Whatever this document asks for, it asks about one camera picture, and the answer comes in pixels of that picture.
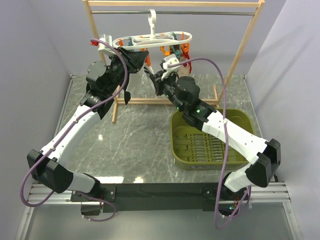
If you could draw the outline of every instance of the wire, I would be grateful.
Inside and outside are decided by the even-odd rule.
[[[204,60],[204,61],[208,61],[211,64],[213,64],[216,68],[216,70],[219,73],[220,79],[221,79],[221,83],[222,83],[222,88],[223,88],[223,110],[222,110],[222,116],[223,119],[226,118],[226,106],[227,106],[227,94],[226,94],[226,85],[225,85],[225,80],[224,80],[224,76],[220,70],[220,68],[218,67],[218,65],[211,59],[206,58],[206,57],[195,57],[186,61],[182,61],[179,62],[177,64],[172,64],[169,65],[169,68],[173,68],[173,67],[177,67],[183,64],[188,64],[190,62],[193,61],[197,61],[197,60]],[[245,191],[244,195],[242,196],[242,198],[240,199],[238,205],[236,206],[236,208],[233,210],[232,214],[229,216],[229,218],[227,219],[227,221],[225,221],[221,226],[218,225],[218,212],[219,212],[219,200],[220,200],[220,193],[221,193],[221,188],[222,188],[222,182],[224,179],[224,174],[225,174],[225,170],[226,170],[226,165],[227,165],[227,159],[228,159],[228,151],[229,151],[229,136],[228,136],[228,130],[227,130],[227,124],[225,123],[224,125],[224,135],[225,135],[225,152],[224,152],[224,159],[223,159],[223,164],[222,164],[222,168],[221,168],[221,175],[220,175],[220,181],[218,183],[218,188],[216,191],[216,200],[215,200],[215,205],[214,205],[214,225],[216,229],[223,229],[233,218],[233,216],[237,213],[240,205],[242,204],[243,200],[245,199],[246,195],[251,192],[251,188],[248,187],[247,190]]]
[[[85,194],[84,192],[82,191],[78,191],[77,193],[81,194],[82,196],[86,197],[87,199],[90,199],[90,200],[94,200],[96,202],[103,202],[105,204],[108,204],[109,206],[111,206],[113,208],[113,213],[111,216],[107,217],[107,218],[104,218],[104,219],[94,219],[94,218],[90,218],[88,216],[83,216],[83,218],[85,219],[88,219],[89,221],[91,222],[105,222],[105,221],[108,221],[110,219],[112,219],[116,213],[117,213],[117,208],[114,204],[112,204],[111,202],[109,201],[106,201],[106,200],[103,200],[103,199],[98,199],[98,198],[95,198],[95,197],[92,197],[92,196],[89,196],[87,194]]]
[[[128,79],[128,69],[127,69],[127,65],[126,65],[126,62],[124,60],[124,58],[121,56],[121,54],[115,49],[113,48],[112,46],[110,46],[108,43],[104,42],[104,41],[101,41],[99,39],[96,39],[96,38],[92,38],[90,40],[91,42],[93,41],[96,41],[100,44],[103,44],[105,46],[107,46],[108,48],[110,48],[120,59],[121,63],[123,64],[123,68],[124,68],[124,79],[123,79],[123,83],[121,85],[121,87],[119,88],[119,90],[117,92],[115,92],[112,96],[110,96],[109,98],[107,98],[106,100],[90,107],[88,110],[86,110],[85,112],[83,112],[82,114],[80,114],[76,119],[75,121],[73,121],[70,126],[65,130],[65,132],[61,135],[61,137],[53,144],[52,148],[50,148],[49,151],[47,151],[45,154],[43,154],[43,156],[29,169],[29,171],[26,173],[26,175],[24,176],[23,180],[22,180],[22,184],[21,184],[21,188],[20,188],[20,198],[21,198],[21,201],[23,202],[24,205],[28,206],[28,207],[31,207],[31,208],[34,208],[34,207],[38,207],[40,205],[42,205],[43,203],[45,203],[51,196],[52,194],[54,193],[54,191],[50,192],[49,195],[43,199],[41,202],[38,202],[36,204],[31,204],[29,203],[26,199],[25,199],[25,196],[24,196],[24,189],[25,189],[25,184],[27,182],[27,179],[29,177],[29,175],[36,169],[36,167],[47,157],[49,156],[53,149],[57,148],[57,146],[61,143],[61,141],[67,136],[67,134],[70,132],[70,130],[76,125],[76,123],[81,119],[83,118],[86,114],[90,113],[92,110],[100,107],[101,105],[105,104],[106,102],[114,99],[121,91],[122,89],[124,89],[126,83],[127,83],[127,79]],[[113,208],[114,209],[114,214],[112,215],[112,217],[116,214],[116,209],[115,207]]]

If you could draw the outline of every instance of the gray marble surface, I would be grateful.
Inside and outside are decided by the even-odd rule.
[[[221,82],[216,75],[193,75],[201,98],[214,98]],[[71,83],[63,110],[61,129],[75,112],[86,89],[84,75]],[[144,76],[130,79],[134,98],[156,98],[152,83]],[[256,114],[243,75],[235,75],[227,88],[227,108],[244,111],[261,136]],[[116,177],[118,182],[191,183],[219,180],[218,170],[182,170],[174,164],[170,140],[170,116],[176,109],[166,105],[120,105],[116,124],[112,124],[113,106],[104,119],[85,136],[67,168],[95,177]]]

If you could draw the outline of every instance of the gray wall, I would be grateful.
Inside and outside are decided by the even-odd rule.
[[[89,20],[82,0],[29,0],[44,24],[55,48],[70,74],[85,73],[88,65],[99,59],[97,50],[90,46],[92,37]],[[247,74],[268,32],[273,26],[286,0],[265,0],[263,12],[256,24],[250,41],[235,71]],[[109,10],[148,10],[149,7],[110,7]],[[158,7],[156,10],[168,10]],[[170,8],[170,10],[199,11],[240,11],[226,8]],[[253,12],[254,9],[242,9]],[[190,45],[191,57],[214,59],[226,74],[240,45],[250,21],[250,16],[204,16],[204,15],[158,15],[156,32],[186,31],[193,35]],[[147,15],[96,15],[100,34],[107,33],[113,38],[147,34],[150,32]],[[152,51],[151,60],[155,69],[163,55],[158,48]],[[207,64],[194,63],[194,73],[211,73]]]
[[[319,239],[320,2],[287,0],[248,73],[265,138],[281,142],[285,180],[305,240]]]
[[[27,0],[0,7],[0,235],[14,239],[26,156],[54,134],[70,77]],[[31,180],[25,188],[28,194]]]

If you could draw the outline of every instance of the purple cable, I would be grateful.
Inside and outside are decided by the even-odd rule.
[[[169,68],[172,68],[172,67],[177,67],[177,66],[180,66],[180,65],[183,65],[183,64],[187,64],[187,63],[190,63],[190,62],[193,62],[193,61],[197,61],[197,60],[205,60],[205,61],[208,61],[210,62],[211,64],[213,64],[216,68],[216,70],[218,71],[219,73],[219,76],[221,78],[221,83],[222,83],[222,89],[223,89],[223,110],[222,110],[222,116],[223,116],[223,119],[226,118],[226,106],[227,106],[227,94],[226,94],[226,85],[225,85],[225,80],[224,80],[224,76],[220,70],[220,68],[218,67],[218,65],[212,61],[211,59],[209,58],[206,58],[206,57],[195,57],[193,59],[189,59],[189,60],[186,60],[186,61],[182,61],[180,63],[177,63],[177,64],[172,64],[172,65],[169,65],[168,67]],[[218,212],[219,212],[219,200],[220,200],[220,193],[221,193],[221,188],[222,188],[222,182],[223,182],[223,179],[224,179],[224,173],[225,173],[225,170],[226,170],[226,165],[227,165],[227,159],[228,159],[228,151],[229,151],[229,136],[228,136],[228,130],[227,130],[227,125],[224,124],[224,135],[225,135],[225,152],[224,152],[224,159],[223,159],[223,164],[222,164],[222,168],[221,168],[221,175],[220,175],[220,181],[218,183],[218,189],[216,191],[216,200],[215,200],[215,206],[214,206],[214,225],[215,225],[215,228],[216,229],[223,229],[230,221],[231,219],[234,217],[234,215],[237,213],[240,205],[242,204],[243,200],[245,199],[246,195],[251,192],[251,187],[248,187],[247,190],[245,191],[244,195],[242,196],[241,200],[239,201],[238,205],[236,206],[236,208],[233,210],[232,214],[229,216],[229,218],[227,219],[227,221],[225,221],[225,223],[223,223],[222,226],[219,226],[218,225]],[[247,207],[247,205],[249,204],[249,200],[250,200],[250,197],[248,198],[247,200],[247,203],[245,205],[245,207],[243,208],[243,210],[241,212],[239,212],[238,215],[240,215],[244,210],[245,208]]]
[[[114,93],[112,96],[110,96],[109,98],[107,98],[106,100],[90,107],[88,110],[86,110],[85,112],[83,112],[81,115],[79,115],[75,120],[76,121],[73,121],[70,126],[66,129],[66,131],[61,135],[61,137],[53,144],[53,148],[50,148],[50,150],[48,152],[46,152],[45,154],[43,154],[43,156],[29,169],[29,171],[26,173],[26,175],[24,176],[23,178],[23,181],[22,181],[22,184],[21,184],[21,188],[20,188],[20,198],[21,198],[21,201],[23,202],[24,205],[28,206],[28,207],[31,207],[31,208],[34,208],[34,207],[38,207],[40,205],[42,205],[43,203],[45,203],[50,197],[51,195],[54,193],[54,191],[50,192],[49,195],[43,199],[41,202],[39,203],[36,203],[36,204],[31,204],[29,203],[26,199],[25,199],[25,196],[24,196],[24,188],[25,188],[25,184],[27,182],[27,179],[29,177],[29,175],[36,169],[36,167],[49,155],[52,153],[53,149],[55,149],[60,143],[61,141],[67,136],[67,134],[70,132],[70,130],[74,127],[74,125],[76,124],[76,122],[78,122],[81,118],[83,118],[86,114],[88,114],[89,112],[91,112],[92,110],[98,108],[99,106],[105,104],[106,102],[114,99],[121,91],[122,89],[124,89],[126,83],[127,83],[127,78],[128,78],[128,69],[127,69],[127,65],[126,65],[126,62],[125,60],[123,59],[123,57],[121,56],[121,54],[115,49],[113,48],[112,46],[110,46],[108,43],[104,42],[104,41],[101,41],[99,39],[96,39],[96,38],[92,38],[90,40],[91,42],[92,41],[97,41],[98,43],[100,44],[103,44],[105,46],[107,46],[108,48],[110,48],[112,51],[114,51],[114,53],[119,57],[121,63],[123,64],[123,68],[124,68],[124,80],[123,80],[123,83],[121,85],[121,87],[119,88],[119,90]],[[112,203],[109,203],[105,200],[101,200],[101,199],[97,199],[97,198],[93,198],[93,200],[96,200],[96,201],[99,201],[99,202],[104,202],[104,203],[107,203],[109,205],[111,205],[114,209],[114,212],[113,212],[113,215],[107,219],[104,219],[104,221],[106,220],[109,220],[110,218],[112,218],[115,214],[116,214],[116,207],[112,204]]]
[[[82,191],[78,191],[79,194],[83,195],[84,197],[86,197],[87,199],[91,199],[91,200],[94,200],[96,202],[103,202],[105,204],[108,204],[110,205],[112,208],[113,208],[113,213],[111,216],[107,217],[107,218],[104,218],[104,219],[94,219],[94,218],[90,218],[88,216],[83,216],[85,219],[88,219],[89,221],[92,221],[92,222],[105,222],[105,221],[108,221],[110,219],[112,219],[115,215],[116,215],[116,212],[117,212],[117,208],[114,204],[112,204],[111,202],[109,201],[106,201],[106,200],[102,200],[102,199],[98,199],[98,198],[95,198],[95,197],[92,197],[92,196],[89,196],[87,194],[85,194],[84,192]]]

